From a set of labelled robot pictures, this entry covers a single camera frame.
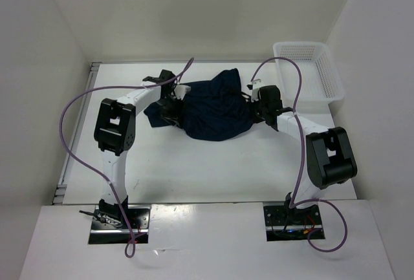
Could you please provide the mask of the navy blue shorts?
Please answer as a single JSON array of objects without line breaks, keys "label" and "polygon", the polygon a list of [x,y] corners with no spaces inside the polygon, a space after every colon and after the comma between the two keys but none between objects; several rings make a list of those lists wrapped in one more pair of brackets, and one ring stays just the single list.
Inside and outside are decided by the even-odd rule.
[{"label": "navy blue shorts", "polygon": [[223,70],[211,80],[186,84],[190,92],[179,100],[173,118],[158,103],[145,110],[152,128],[176,126],[196,140],[220,142],[235,138],[253,126],[251,108],[241,89],[237,69]]}]

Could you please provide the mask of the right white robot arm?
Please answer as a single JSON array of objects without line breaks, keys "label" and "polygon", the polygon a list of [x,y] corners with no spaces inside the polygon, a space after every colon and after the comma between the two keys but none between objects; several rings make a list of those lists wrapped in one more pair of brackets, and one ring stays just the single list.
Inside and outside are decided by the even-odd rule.
[{"label": "right white robot arm", "polygon": [[255,80],[247,85],[252,91],[250,105],[254,121],[265,122],[277,132],[298,140],[301,146],[299,177],[293,192],[287,194],[283,214],[297,224],[323,197],[325,190],[356,176],[358,168],[347,132],[342,127],[329,128],[300,116],[284,107],[275,85]]}]

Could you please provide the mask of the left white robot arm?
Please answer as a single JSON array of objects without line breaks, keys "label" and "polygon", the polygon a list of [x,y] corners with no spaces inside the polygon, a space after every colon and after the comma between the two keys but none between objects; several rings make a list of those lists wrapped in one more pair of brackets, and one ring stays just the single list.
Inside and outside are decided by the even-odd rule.
[{"label": "left white robot arm", "polygon": [[174,73],[162,70],[157,77],[145,77],[137,89],[101,101],[94,139],[102,154],[109,188],[103,191],[98,210],[113,227],[124,227],[129,220],[125,168],[128,151],[135,142],[137,115],[154,103],[161,108],[161,117],[176,125],[179,108],[190,90]]}]

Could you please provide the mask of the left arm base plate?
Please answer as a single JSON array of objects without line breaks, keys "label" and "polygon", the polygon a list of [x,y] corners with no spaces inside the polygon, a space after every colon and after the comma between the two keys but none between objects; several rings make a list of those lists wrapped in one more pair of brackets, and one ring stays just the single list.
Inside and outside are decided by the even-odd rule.
[{"label": "left arm base plate", "polygon": [[[132,231],[136,237],[135,244],[147,244],[149,240],[149,206],[129,206],[126,211]],[[124,220],[115,220],[99,212],[95,207],[89,232],[88,244],[127,244],[131,235]]]}]

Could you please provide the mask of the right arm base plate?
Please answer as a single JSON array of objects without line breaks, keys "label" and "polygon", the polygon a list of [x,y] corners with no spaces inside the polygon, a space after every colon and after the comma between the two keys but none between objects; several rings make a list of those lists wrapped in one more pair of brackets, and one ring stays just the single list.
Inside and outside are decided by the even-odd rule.
[{"label": "right arm base plate", "polygon": [[267,241],[325,239],[319,207],[289,209],[282,202],[263,204]]}]

